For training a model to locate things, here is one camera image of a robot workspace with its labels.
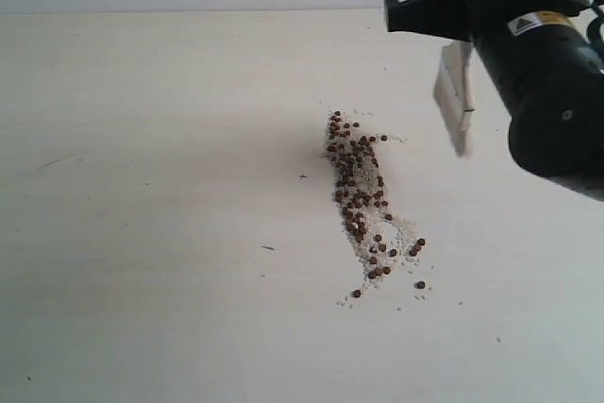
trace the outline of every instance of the spilled granules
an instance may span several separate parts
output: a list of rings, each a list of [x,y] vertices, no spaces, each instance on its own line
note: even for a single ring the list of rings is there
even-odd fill
[[[388,187],[374,150],[388,139],[387,135],[364,133],[359,123],[337,110],[329,117],[325,156],[336,176],[334,200],[363,269],[363,283],[351,292],[353,298],[377,288],[398,263],[404,265],[406,260],[417,265],[418,253],[426,243],[417,239],[413,223],[389,208]]]

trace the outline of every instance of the yellow sticker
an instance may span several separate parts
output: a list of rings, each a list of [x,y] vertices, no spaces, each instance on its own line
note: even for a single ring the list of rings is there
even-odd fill
[[[535,11],[509,21],[508,29],[514,37],[517,37],[542,25],[565,25],[575,28],[570,19],[556,11]]]

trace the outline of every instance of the white table surface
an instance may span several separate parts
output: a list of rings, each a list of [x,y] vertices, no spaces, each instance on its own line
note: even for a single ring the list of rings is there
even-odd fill
[[[603,401],[604,205],[513,164],[478,60],[455,157],[444,44],[377,10],[0,17],[0,401]],[[352,309],[330,109],[401,138],[428,239]]]

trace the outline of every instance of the pile of seeds and sand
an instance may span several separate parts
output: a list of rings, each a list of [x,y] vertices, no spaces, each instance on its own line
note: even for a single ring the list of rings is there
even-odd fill
[[[326,149],[336,174],[334,199],[364,272],[363,284],[350,294],[354,298],[377,287],[398,263],[417,266],[426,245],[425,239],[417,239],[412,223],[389,209],[388,189],[374,150],[378,142],[386,141],[386,135],[364,134],[359,123],[350,122],[338,110],[329,118]],[[415,288],[423,290],[426,283],[417,281]]]

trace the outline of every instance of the warning label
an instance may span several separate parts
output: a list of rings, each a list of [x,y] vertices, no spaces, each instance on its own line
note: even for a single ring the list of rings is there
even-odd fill
[[[556,11],[535,11],[533,13],[523,14],[508,22],[508,28],[514,37],[522,35],[533,28],[541,27],[542,25],[565,25],[567,27],[575,27],[566,16],[557,13]]]

